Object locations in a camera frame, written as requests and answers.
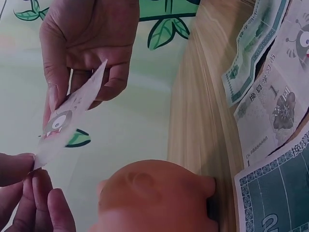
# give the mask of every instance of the piggy bank ear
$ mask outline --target piggy bank ear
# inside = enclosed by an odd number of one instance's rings
[[[215,179],[209,176],[199,176],[199,183],[205,196],[211,197],[216,191]]]
[[[137,194],[150,201],[159,201],[161,194],[157,190],[156,182],[147,173],[129,173],[129,182]]]
[[[98,183],[97,185],[97,196],[98,198],[100,198],[101,192],[106,184],[108,180],[102,180],[100,183]]]

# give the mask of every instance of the wooden surface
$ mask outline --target wooden surface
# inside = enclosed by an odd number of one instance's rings
[[[243,169],[235,107],[227,106],[221,75],[235,57],[250,2],[201,0],[172,92],[168,160],[216,178],[212,210],[221,232],[237,231],[233,177]]]

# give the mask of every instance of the cartoon character on banknote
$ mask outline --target cartoon character on banknote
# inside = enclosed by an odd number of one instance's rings
[[[307,24],[309,22],[309,14],[305,13],[303,18],[306,22],[304,27],[301,26],[298,19],[295,21],[300,26],[296,39],[290,40],[290,38],[286,38],[287,43],[295,43],[296,54],[294,49],[288,49],[286,53],[290,58],[296,58],[297,55],[300,65],[305,71],[309,65],[309,24]]]
[[[73,116],[72,110],[67,110],[61,114],[57,114],[46,125],[43,133],[43,138],[46,139],[51,136],[59,134],[62,130],[65,130],[71,123]]]
[[[70,97],[68,96],[67,99],[69,100],[53,113],[53,118],[49,120],[43,131],[43,139],[56,137],[70,126],[74,111],[81,102],[81,99],[74,97],[74,95],[75,93],[71,94]]]

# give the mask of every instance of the leaf pattern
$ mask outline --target leaf pattern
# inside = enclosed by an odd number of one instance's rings
[[[42,20],[45,19],[48,10],[49,10],[49,7],[47,7],[46,9],[44,9],[44,10],[42,10],[42,11],[39,12],[39,16],[40,16],[40,18],[41,18]]]
[[[177,33],[181,37],[185,39],[189,39],[190,31],[187,25],[180,18],[174,18],[173,23],[174,23]]]
[[[33,10],[35,13],[39,13],[39,11],[40,11],[40,5],[39,5],[38,0],[31,0],[31,7],[32,7],[32,10]]]
[[[20,13],[14,12],[14,14],[17,18],[24,20],[24,21],[33,21],[33,20],[36,20],[39,17],[39,14],[35,13],[32,10],[24,11],[24,12],[20,12]]]
[[[80,129],[77,129],[71,140],[66,145],[66,147],[70,148],[81,147],[87,145],[90,142],[91,138],[89,134]]]
[[[175,36],[172,19],[160,19],[151,29],[148,37],[148,48],[155,50],[167,45]]]

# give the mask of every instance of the piggy bank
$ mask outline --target piggy bank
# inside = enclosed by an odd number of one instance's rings
[[[206,199],[215,180],[161,160],[129,164],[98,185],[90,232],[218,232]]]

